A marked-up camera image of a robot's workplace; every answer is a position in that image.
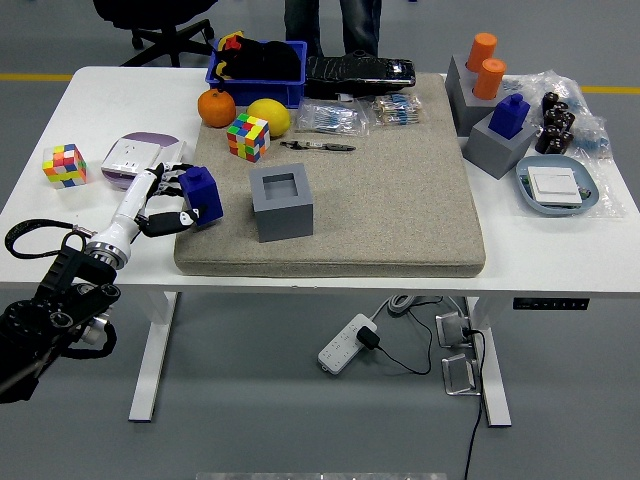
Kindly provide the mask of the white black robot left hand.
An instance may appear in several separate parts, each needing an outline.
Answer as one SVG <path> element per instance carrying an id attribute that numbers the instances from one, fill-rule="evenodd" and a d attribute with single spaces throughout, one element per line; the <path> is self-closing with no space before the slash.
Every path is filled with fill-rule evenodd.
<path id="1" fill-rule="evenodd" d="M 213 207 L 208 201 L 196 202 L 179 185 L 179 180 L 186 180 L 193 169 L 191 164 L 170 162 L 143 170 L 125 192 L 110 225 L 92 240 L 122 248 L 129 246 L 140 232 L 154 238 L 184 231 L 197 221 L 204 224 L 205 215 L 212 213 Z M 158 195 L 185 197 L 190 207 L 181 212 L 146 215 L 147 202 Z"/>

